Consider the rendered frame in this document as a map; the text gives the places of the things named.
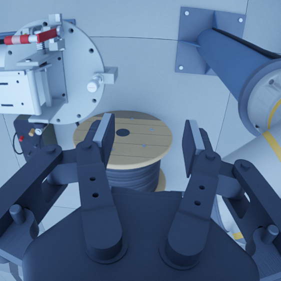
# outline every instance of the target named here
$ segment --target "blue metal bracket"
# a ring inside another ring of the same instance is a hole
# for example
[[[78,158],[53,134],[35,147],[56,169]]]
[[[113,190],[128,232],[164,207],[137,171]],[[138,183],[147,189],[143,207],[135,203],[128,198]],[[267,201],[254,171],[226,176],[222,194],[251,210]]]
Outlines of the blue metal bracket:
[[[198,35],[204,30],[218,28],[242,38],[245,21],[244,14],[181,7],[175,72],[216,76],[197,52],[200,47]]]

